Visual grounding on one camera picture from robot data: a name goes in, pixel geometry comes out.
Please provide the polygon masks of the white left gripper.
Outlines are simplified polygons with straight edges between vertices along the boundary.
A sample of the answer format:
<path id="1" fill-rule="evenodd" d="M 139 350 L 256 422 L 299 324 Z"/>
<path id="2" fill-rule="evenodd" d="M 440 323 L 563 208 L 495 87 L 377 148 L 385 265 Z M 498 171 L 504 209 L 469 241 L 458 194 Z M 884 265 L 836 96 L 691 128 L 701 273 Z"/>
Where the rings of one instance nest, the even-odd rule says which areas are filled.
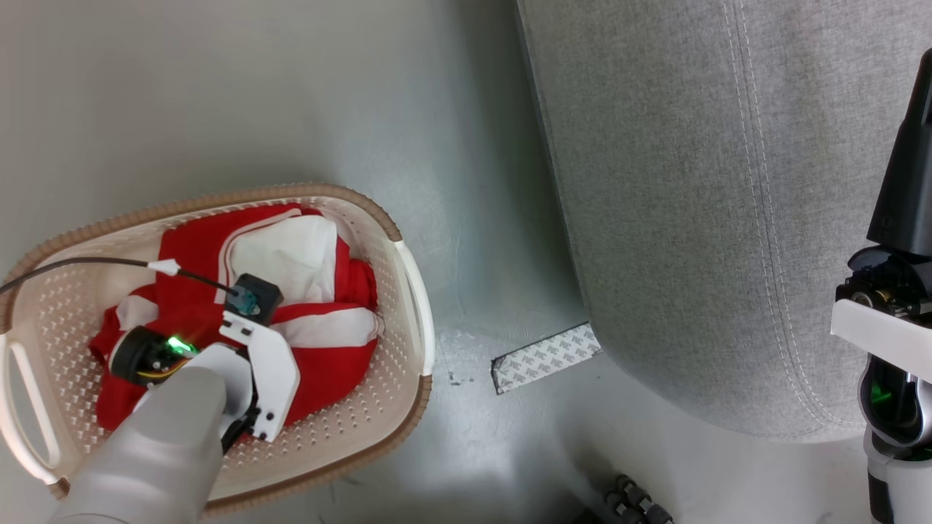
<path id="1" fill-rule="evenodd" d="M 224 311 L 219 333 L 243 345 L 245 355 L 219 344 L 227 401 L 223 450 L 243 437 L 273 442 L 284 429 L 286 416 L 301 381 L 292 349 L 279 332 L 236 313 Z"/>

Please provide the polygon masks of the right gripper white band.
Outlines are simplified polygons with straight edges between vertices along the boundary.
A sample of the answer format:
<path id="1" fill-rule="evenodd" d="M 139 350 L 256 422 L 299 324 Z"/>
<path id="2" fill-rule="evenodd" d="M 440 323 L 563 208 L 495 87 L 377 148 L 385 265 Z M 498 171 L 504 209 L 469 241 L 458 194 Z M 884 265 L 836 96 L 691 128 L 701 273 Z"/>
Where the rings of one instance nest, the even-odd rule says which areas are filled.
<path id="1" fill-rule="evenodd" d="M 832 334 L 882 359 L 930 358 L 931 50 L 923 53 L 866 238 L 835 290 Z"/>

